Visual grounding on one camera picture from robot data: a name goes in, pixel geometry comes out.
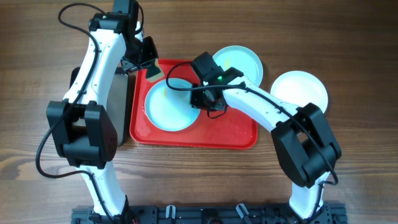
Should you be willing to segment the light blue plate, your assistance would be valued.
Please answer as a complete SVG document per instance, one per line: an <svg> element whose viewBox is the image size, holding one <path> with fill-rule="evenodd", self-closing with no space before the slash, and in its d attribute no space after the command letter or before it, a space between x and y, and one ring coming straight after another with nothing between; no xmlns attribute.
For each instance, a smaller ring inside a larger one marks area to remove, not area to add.
<svg viewBox="0 0 398 224"><path fill-rule="evenodd" d="M190 104L190 92L169 88L165 79L148 91L144 108L155 127L171 132L191 126L200 114L200 109L192 108Z"/></svg>
<svg viewBox="0 0 398 224"><path fill-rule="evenodd" d="M236 68L243 72L253 84L260 86L264 69L260 58L251 49L240 45L230 45L217 51L213 59L223 70L230 67Z"/></svg>

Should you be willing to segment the white round plate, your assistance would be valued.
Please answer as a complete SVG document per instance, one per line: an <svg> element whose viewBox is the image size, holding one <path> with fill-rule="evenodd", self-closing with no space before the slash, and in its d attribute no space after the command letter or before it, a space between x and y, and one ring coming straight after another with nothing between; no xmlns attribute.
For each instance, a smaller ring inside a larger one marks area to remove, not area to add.
<svg viewBox="0 0 398 224"><path fill-rule="evenodd" d="M316 76L304 71L283 73L273 82L271 95L300 107L313 103L323 113L328 108L329 99L324 84Z"/></svg>

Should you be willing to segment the green yellow sponge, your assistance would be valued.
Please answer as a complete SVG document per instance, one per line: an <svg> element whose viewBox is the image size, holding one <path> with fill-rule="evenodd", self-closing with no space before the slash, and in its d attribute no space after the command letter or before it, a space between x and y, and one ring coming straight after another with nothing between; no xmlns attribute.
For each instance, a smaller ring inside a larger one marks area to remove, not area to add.
<svg viewBox="0 0 398 224"><path fill-rule="evenodd" d="M155 59L154 62L147 68L146 80L154 83L164 77L164 72L159 65L159 59Z"/></svg>

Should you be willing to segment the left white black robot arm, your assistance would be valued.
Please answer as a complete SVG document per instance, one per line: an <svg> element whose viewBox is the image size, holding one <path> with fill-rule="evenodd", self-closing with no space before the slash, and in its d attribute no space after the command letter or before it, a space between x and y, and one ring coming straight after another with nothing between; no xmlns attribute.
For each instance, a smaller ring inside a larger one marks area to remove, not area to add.
<svg viewBox="0 0 398 224"><path fill-rule="evenodd" d="M154 41L144 37L144 12L136 1L115 1L113 10L98 9L85 34L89 45L75 69L68 92L46 110L49 130L60 157L81 174L94 201L93 223L133 223L134 214L113 166L118 134L106 111L117 70L146 71L154 82L163 77Z"/></svg>

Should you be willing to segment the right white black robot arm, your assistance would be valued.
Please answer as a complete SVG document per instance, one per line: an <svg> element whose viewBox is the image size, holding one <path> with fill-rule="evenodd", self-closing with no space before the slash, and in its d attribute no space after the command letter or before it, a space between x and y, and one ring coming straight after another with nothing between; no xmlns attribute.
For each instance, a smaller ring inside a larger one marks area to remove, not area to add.
<svg viewBox="0 0 398 224"><path fill-rule="evenodd" d="M223 70L204 52L190 64L199 78L190 103L207 111L233 108L266 128L279 164L293 183L289 205L304 221L314 220L321 209L323 188L338 183L334 171L341 148L323 111L313 103L297 106L280 100L253 84L243 72Z"/></svg>

